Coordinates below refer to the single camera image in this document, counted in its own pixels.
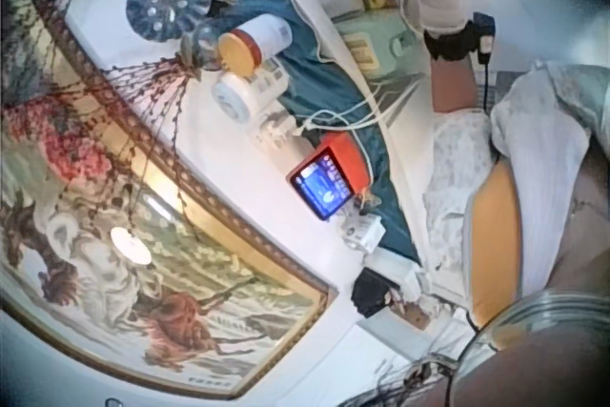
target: white container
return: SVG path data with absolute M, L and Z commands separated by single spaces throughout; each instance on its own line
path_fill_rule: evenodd
M 250 122 L 288 89 L 289 76 L 276 59 L 270 59 L 251 77 L 221 73 L 212 96 L 224 113 L 240 124 Z
M 362 0 L 318 0 L 331 19 L 348 13 L 364 11 Z
M 218 40 L 225 67 L 239 76 L 252 76 L 263 62 L 286 50 L 293 43 L 288 22 L 272 14 L 261 14 Z

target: glass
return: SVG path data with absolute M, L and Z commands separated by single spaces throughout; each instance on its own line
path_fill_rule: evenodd
M 448 388 L 447 405 L 456 404 L 460 383 L 491 356 L 534 333 L 565 325 L 610 333 L 610 297 L 546 290 L 510 307 L 487 324 L 462 352 Z

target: charger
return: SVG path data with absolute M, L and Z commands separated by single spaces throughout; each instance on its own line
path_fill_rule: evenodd
M 342 230 L 345 244 L 365 254 L 372 254 L 385 234 L 377 214 L 353 214 L 343 223 Z
M 489 91 L 489 61 L 494 50 L 494 40 L 496 38 L 496 21 L 488 14 L 475 12 L 473 23 L 477 28 L 478 46 L 477 59 L 480 65 L 485 68 L 485 86 L 483 87 L 483 110 L 487 112 L 487 94 Z
M 271 113 L 260 125 L 259 138 L 263 143 L 276 149 L 291 138 L 292 131 L 296 128 L 296 119 L 285 110 Z

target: wrist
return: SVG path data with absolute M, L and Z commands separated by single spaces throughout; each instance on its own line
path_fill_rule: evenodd
M 419 23 L 434 35 L 452 35 L 466 27 L 466 15 L 459 2 L 419 0 Z
M 433 60 L 460 61 L 478 48 L 477 27 L 472 21 L 457 32 L 439 34 L 426 30 L 423 37 Z

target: decorative plate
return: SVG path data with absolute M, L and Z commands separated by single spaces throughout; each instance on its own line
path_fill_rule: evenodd
M 192 32 L 206 18 L 212 0 L 127 0 L 127 19 L 135 33 L 165 42 Z

